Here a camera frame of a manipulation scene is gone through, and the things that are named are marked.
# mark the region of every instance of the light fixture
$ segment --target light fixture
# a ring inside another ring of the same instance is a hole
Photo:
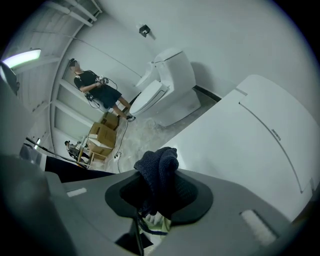
[[[37,143],[37,144],[40,144],[40,141],[41,141],[41,139],[38,138],[38,140],[36,141],[36,143]]]
[[[13,67],[20,65],[22,63],[38,59],[40,56],[40,53],[41,53],[40,49],[29,50],[29,51],[11,56],[11,57],[5,59],[3,62],[9,68],[13,68]]]

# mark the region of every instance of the wall-mounted device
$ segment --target wall-mounted device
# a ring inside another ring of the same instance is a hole
[[[140,33],[144,38],[146,38],[146,37],[147,37],[147,34],[149,34],[150,30],[151,30],[151,29],[150,29],[147,25],[141,25],[140,28],[139,28],[139,33]]]

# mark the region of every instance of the white toilet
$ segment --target white toilet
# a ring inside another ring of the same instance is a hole
[[[148,62],[145,75],[136,87],[141,94],[131,106],[137,118],[152,118],[166,127],[185,118],[201,104],[196,92],[195,74],[186,54],[176,48],[158,54]]]

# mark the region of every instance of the man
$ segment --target man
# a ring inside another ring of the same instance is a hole
[[[128,110],[131,108],[131,105],[121,96],[122,94],[120,92],[107,84],[96,82],[96,78],[98,76],[91,70],[83,71],[76,60],[72,59],[69,66],[70,69],[76,74],[74,78],[74,84],[81,92],[90,92],[94,98],[103,102],[103,106],[106,109],[113,108],[114,112],[116,112],[120,117],[128,120],[128,122],[132,122],[136,119],[130,114],[126,115],[118,108],[116,104],[117,101],[120,101],[120,103],[127,107]]]
[[[80,150],[77,149],[77,146],[78,146],[79,144],[80,144],[79,141],[76,143],[76,145],[70,144],[70,140],[69,140],[69,141],[66,140],[66,141],[64,142],[64,145],[66,146],[66,150],[67,150],[68,153],[69,153],[70,155],[72,155],[76,160],[78,160],[79,153],[80,153]],[[89,156],[88,156],[86,153],[84,153],[84,152],[82,152],[82,157],[83,157],[83,158],[88,158],[88,160],[90,159]]]

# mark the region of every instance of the toilet seat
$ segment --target toilet seat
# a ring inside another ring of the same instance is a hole
[[[166,93],[167,87],[161,82],[153,81],[150,83],[143,92],[136,98],[130,108],[130,114],[137,116],[142,112],[149,109]]]

